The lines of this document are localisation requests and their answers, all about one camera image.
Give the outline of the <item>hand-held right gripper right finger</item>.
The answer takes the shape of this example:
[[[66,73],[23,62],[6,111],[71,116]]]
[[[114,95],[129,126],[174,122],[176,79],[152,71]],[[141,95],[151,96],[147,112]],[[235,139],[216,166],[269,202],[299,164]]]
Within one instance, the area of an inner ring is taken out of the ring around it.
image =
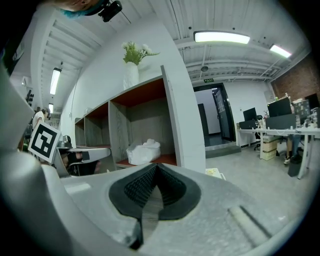
[[[178,166],[171,170],[195,181],[201,197],[185,217],[157,224],[142,247],[147,256],[272,256],[300,224],[229,181]]]

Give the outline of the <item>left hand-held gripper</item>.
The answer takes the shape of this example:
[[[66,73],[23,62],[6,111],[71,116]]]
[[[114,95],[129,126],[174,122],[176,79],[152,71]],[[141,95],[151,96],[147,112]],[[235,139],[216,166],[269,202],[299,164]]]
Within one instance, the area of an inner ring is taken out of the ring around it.
[[[28,151],[53,166],[60,177],[93,175],[100,169],[98,160],[111,155],[108,147],[72,148],[68,135],[45,122],[39,122],[33,130]],[[83,160],[97,161],[83,163]]]

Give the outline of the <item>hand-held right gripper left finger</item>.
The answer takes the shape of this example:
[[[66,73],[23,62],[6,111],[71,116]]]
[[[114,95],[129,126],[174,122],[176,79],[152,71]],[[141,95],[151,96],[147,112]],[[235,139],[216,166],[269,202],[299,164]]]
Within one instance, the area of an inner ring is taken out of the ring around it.
[[[132,167],[61,179],[76,206],[91,222],[116,242],[134,250],[147,241],[158,225],[158,187],[147,197],[141,220],[119,213],[109,198],[109,190],[114,182],[138,170]]]

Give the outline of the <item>white paper tissue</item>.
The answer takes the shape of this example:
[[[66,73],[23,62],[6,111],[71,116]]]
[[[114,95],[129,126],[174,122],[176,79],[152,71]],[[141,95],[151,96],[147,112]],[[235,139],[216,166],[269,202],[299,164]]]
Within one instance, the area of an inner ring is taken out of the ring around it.
[[[133,143],[126,149],[128,162],[131,165],[150,163],[161,156],[161,144],[154,139],[148,139],[143,144]]]

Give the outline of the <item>grey wooden shelf desk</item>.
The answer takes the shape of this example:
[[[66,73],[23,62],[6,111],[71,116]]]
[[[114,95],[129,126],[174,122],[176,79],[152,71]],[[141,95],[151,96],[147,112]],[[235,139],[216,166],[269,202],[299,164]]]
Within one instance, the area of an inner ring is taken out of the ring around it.
[[[110,173],[83,177],[85,190],[72,192],[77,207],[102,231],[119,242],[148,236],[156,228],[165,208],[167,179],[152,170],[157,164],[182,164],[174,111],[172,85],[165,70],[161,76],[135,85],[84,117],[88,146],[108,145],[113,165]],[[125,198],[121,203],[138,216],[121,214],[109,199],[113,181],[143,168],[129,162],[126,150],[153,139],[160,144],[160,155],[145,164],[147,176],[133,189],[141,199]]]

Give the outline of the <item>wooden shelf unit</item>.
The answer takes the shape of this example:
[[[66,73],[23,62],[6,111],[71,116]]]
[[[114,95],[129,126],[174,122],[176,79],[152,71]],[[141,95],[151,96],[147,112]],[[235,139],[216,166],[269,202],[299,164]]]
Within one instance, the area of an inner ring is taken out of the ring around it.
[[[131,167],[126,150],[148,139],[160,143],[155,163],[182,166],[173,88],[164,66],[161,75],[141,82],[75,119],[77,148],[106,148],[114,170]]]

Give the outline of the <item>long white office desk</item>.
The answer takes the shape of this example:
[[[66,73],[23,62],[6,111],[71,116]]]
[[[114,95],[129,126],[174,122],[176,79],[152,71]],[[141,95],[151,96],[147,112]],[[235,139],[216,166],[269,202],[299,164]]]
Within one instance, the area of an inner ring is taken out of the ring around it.
[[[237,129],[236,130],[236,145],[241,145],[241,134],[260,134],[260,142],[263,142],[263,135],[272,135],[272,136],[288,136],[288,135],[301,135],[304,136],[303,142],[303,155],[302,155],[302,162],[300,165],[299,173],[297,178],[301,180],[306,171],[309,170],[309,165],[311,161],[311,154],[313,151],[313,141],[315,136],[320,137],[320,128],[312,128],[312,127],[303,127],[303,128],[296,128],[296,129]]]

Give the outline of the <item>small black computer monitor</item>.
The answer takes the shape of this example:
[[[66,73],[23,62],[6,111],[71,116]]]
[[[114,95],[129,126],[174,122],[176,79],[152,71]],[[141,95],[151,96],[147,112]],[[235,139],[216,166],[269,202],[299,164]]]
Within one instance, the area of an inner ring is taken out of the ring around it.
[[[244,120],[245,121],[255,121],[257,119],[256,108],[250,108],[243,112]]]

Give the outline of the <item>black desk partition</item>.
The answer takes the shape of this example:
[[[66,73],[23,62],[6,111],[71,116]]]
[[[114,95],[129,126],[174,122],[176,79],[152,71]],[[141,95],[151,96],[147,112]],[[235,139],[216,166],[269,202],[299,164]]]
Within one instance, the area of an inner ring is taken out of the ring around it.
[[[267,130],[293,130],[296,128],[296,115],[287,114],[275,117],[268,117],[265,120]]]

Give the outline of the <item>large black computer monitor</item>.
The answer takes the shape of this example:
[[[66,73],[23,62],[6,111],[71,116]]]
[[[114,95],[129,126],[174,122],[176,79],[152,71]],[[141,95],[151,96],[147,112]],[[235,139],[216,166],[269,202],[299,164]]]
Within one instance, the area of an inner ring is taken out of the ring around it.
[[[269,103],[267,108],[271,118],[292,114],[291,102],[288,97]]]

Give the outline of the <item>white rolling cabinet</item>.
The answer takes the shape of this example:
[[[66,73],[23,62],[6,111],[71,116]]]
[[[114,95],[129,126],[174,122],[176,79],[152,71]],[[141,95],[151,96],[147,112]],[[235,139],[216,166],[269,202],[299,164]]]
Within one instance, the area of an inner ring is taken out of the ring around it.
[[[206,168],[205,169],[205,174],[208,176],[216,177],[222,180],[226,180],[225,176],[223,173],[221,173],[218,168]]]

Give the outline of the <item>grey doorway ramp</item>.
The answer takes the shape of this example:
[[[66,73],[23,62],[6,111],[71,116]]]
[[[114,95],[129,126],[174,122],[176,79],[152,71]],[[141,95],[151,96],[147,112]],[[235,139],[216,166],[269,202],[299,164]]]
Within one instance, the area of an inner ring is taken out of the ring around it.
[[[205,147],[205,158],[217,158],[223,157],[231,154],[236,154],[241,152],[241,147],[237,146],[235,142],[224,143],[214,146]]]

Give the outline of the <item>stacked cardboard boxes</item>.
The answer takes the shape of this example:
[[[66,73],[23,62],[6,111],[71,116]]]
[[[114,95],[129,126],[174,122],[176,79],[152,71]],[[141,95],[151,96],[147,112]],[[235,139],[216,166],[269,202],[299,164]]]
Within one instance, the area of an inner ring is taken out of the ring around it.
[[[265,161],[273,159],[277,154],[278,140],[263,142],[261,158]]]

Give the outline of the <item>long ceiling light panel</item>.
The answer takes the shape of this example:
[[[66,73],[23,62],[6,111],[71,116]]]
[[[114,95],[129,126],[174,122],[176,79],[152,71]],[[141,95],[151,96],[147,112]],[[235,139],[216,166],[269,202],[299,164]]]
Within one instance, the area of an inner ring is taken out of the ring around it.
[[[284,58],[289,58],[289,57],[292,55],[291,52],[283,49],[282,47],[280,47],[280,46],[278,46],[278,45],[276,45],[276,44],[273,44],[273,45],[270,47],[269,50],[270,50],[271,52],[273,52],[273,53],[276,53],[276,54],[284,57]]]
[[[193,38],[196,43],[206,43],[206,42],[229,42],[229,43],[239,43],[248,44],[250,37],[243,34],[223,32],[223,31],[195,31],[193,33]]]
[[[62,72],[62,69],[60,68],[53,69],[52,76],[51,76],[51,83],[50,83],[50,91],[49,91],[51,95],[56,94],[57,85],[58,85],[61,72]]]

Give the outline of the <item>black office chair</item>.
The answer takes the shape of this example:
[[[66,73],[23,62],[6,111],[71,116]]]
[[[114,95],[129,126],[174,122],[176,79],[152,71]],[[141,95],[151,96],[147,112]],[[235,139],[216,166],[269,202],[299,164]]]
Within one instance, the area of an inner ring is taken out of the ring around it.
[[[257,128],[258,129],[263,129],[264,128],[264,119],[262,115],[257,115],[256,116],[256,121],[257,121]],[[261,146],[261,134],[259,132],[256,132],[255,138],[258,140],[258,143],[254,147],[254,150],[256,151],[260,146]]]

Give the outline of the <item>black waste bin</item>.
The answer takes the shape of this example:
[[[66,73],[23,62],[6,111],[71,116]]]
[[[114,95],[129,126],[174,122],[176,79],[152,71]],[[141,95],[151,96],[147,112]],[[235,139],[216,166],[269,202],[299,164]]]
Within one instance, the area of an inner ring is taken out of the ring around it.
[[[291,162],[289,164],[289,168],[288,168],[288,175],[290,177],[296,177],[298,176],[299,172],[300,172],[300,168],[301,168],[301,164],[300,163],[294,163]]]

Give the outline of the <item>tall white vase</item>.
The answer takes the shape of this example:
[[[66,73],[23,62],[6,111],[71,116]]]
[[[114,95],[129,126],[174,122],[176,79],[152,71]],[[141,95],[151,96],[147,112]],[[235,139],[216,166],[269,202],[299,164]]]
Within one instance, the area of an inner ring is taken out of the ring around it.
[[[138,66],[133,62],[125,64],[125,73],[123,79],[123,88],[127,90],[139,83],[139,70]]]

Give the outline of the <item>white artificial flower bouquet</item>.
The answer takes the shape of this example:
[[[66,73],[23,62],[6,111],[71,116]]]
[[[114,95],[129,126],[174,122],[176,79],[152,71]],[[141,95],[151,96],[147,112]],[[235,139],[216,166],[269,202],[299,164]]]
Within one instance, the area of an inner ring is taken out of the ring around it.
[[[138,66],[145,57],[157,56],[160,54],[159,52],[153,52],[146,44],[139,46],[133,41],[124,42],[121,47],[125,50],[123,57],[124,62],[126,64],[130,62],[136,66]]]

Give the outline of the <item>black door frame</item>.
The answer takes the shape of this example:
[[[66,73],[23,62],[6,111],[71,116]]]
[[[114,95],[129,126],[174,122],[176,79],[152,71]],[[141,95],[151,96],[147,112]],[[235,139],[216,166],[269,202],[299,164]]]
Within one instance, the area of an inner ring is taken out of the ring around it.
[[[229,97],[223,83],[193,88],[206,150],[236,141],[235,123]]]

